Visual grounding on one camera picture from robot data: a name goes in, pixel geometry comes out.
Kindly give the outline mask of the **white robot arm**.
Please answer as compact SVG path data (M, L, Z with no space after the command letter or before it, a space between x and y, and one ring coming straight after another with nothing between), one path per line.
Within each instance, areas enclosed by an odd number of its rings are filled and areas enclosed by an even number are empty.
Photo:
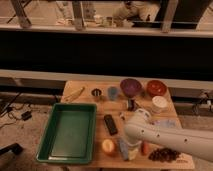
M213 132L156 126L151 119L149 111L139 108L125 122L124 135L130 145L145 140L213 162Z

